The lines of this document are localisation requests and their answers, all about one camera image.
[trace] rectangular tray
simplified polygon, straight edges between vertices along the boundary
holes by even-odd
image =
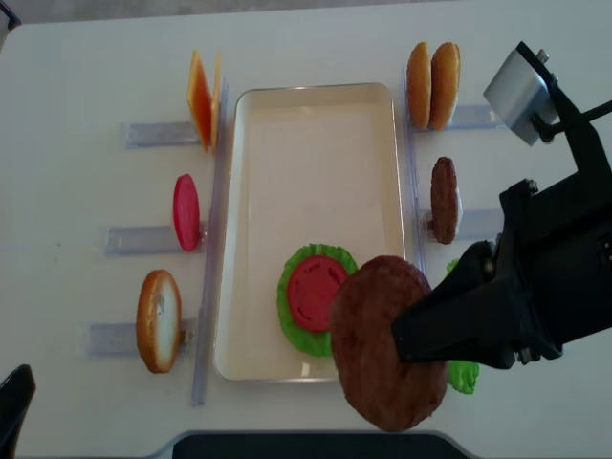
[[[276,287],[292,254],[338,245],[358,265],[404,256],[393,101],[381,84],[249,91],[236,106],[214,348],[229,380],[326,381],[333,359],[281,331]]]

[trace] table surface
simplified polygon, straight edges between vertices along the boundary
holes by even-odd
[[[173,272],[184,315],[197,313],[202,255],[106,259],[98,240],[104,226],[170,224],[174,182],[185,172],[208,212],[210,156],[195,146],[126,151],[120,139],[123,121],[188,119],[193,48],[209,72],[222,50],[232,106],[251,88],[377,81],[399,107],[401,69],[418,41],[461,45],[459,101],[467,104],[484,103],[484,88],[524,40],[549,52],[567,94],[588,109],[612,98],[611,15],[607,1],[482,1],[24,26],[12,33],[0,55],[0,375],[27,362],[38,386],[18,453],[145,456],[189,432],[372,429],[337,383],[225,382],[211,372],[206,406],[191,407],[192,357],[153,376],[138,359],[79,354],[79,323],[133,321],[152,269]],[[604,146],[611,144],[611,121],[596,127]],[[512,134],[500,135],[513,142]],[[548,148],[566,155],[564,144],[558,139]],[[503,170],[486,172],[504,179]],[[602,333],[574,343],[566,358],[511,372],[483,368],[475,395],[449,391],[415,431],[440,432],[488,457],[609,456],[612,368],[599,361],[607,360],[611,341]]]

